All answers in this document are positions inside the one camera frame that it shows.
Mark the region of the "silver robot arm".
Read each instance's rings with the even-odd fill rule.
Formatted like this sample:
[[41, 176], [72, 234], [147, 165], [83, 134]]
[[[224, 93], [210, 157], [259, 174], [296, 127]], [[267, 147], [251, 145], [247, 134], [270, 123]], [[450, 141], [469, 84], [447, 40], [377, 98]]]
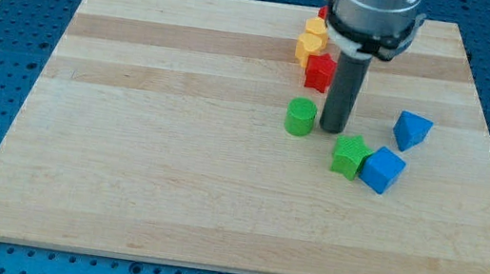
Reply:
[[327, 0], [328, 36], [350, 58], [391, 61], [425, 20], [422, 0]]

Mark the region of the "red block behind arm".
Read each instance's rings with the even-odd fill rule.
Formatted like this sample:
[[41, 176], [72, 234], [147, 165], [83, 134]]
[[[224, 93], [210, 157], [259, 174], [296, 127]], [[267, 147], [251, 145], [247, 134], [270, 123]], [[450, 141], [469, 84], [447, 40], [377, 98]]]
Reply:
[[328, 14], [328, 8], [327, 6], [322, 6], [320, 9], [319, 9], [319, 12], [318, 12], [318, 15], [320, 18], [322, 19], [325, 19], [326, 16]]

